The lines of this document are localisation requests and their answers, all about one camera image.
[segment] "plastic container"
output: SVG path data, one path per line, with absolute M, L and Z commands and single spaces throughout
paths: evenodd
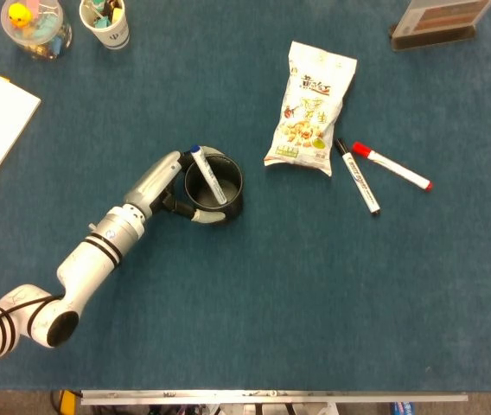
M 15 3 L 26 8 L 17 6 L 19 10 L 30 12 L 28 23 L 25 19 L 10 20 L 10 6 Z M 56 59 L 68 49 L 73 38 L 71 25 L 57 0 L 6 0 L 1 21 L 5 33 L 35 58 Z

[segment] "white marker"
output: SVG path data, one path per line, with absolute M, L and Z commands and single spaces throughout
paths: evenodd
M 203 174 L 203 177 L 205 177 L 205 181 L 211 188 L 211 191 L 213 192 L 214 197 L 217 199 L 217 202 L 220 205 L 224 205 L 228 200 L 226 199 L 225 193 L 220 187 L 219 181 L 213 173 L 213 169 L 211 169 L 211 166 L 205 158 L 203 150 L 199 145 L 195 145 L 190 149 L 190 153 L 192 153 L 197 167 L 200 168 L 200 172 Z
M 363 199 L 368 206 L 368 210 L 370 210 L 371 214 L 379 214 L 380 206 L 376 201 L 373 192 L 371 192 L 370 188 L 368 187 L 365 177 L 363 177 L 362 173 L 360 172 L 359 166 L 355 162 L 355 159 L 349 152 L 348 147 L 341 140 L 341 138 L 334 140 L 334 144 L 335 148 L 340 152 L 343 162 L 346 164 L 346 166 L 348 166 L 349 173 L 351 173 L 351 176 L 353 177 L 353 180 L 360 191 L 360 195 L 363 196 Z
M 430 192 L 432 190 L 432 182 L 428 179 L 424 179 L 422 176 L 419 176 L 418 174 L 410 171 L 409 169 L 406 169 L 400 164 L 397 164 L 390 160 L 387 157 L 382 156 L 381 154 L 377 153 L 370 147 L 365 146 L 362 143 L 354 143 L 353 144 L 353 151 L 369 160 L 372 160 L 373 162 L 379 164 L 380 166 L 383 166 L 387 168 L 388 170 L 392 171 L 398 176 L 403 177 L 404 179 L 408 180 L 409 182 L 416 184 L 420 188 L 423 188 L 427 192 Z

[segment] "red cap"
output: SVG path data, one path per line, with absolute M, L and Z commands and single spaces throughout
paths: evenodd
M 368 157 L 368 154 L 373 150 L 370 147 L 366 147 L 364 144 L 359 143 L 358 141 L 353 143 L 352 150 L 362 155 L 363 157 Z

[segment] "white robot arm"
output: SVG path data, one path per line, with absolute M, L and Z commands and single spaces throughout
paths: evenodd
M 189 153 L 169 153 L 127 193 L 122 207 L 114 207 L 97 226 L 90 226 L 92 231 L 57 269 L 57 278 L 65 287 L 64 296 L 51 296 L 26 284 L 0 299 L 0 357 L 15 348 L 20 335 L 47 348 L 66 341 L 76 329 L 90 296 L 142 237 L 145 221 L 162 208 L 191 220 L 220 220 L 217 214 L 198 214 L 197 209 L 175 201 L 170 193 L 175 177 L 190 163 Z

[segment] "plastic bag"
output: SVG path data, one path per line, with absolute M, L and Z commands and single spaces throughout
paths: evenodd
M 331 176 L 334 124 L 357 60 L 294 41 L 289 61 L 290 77 L 280 122 L 265 156 L 265 166 L 299 164 Z

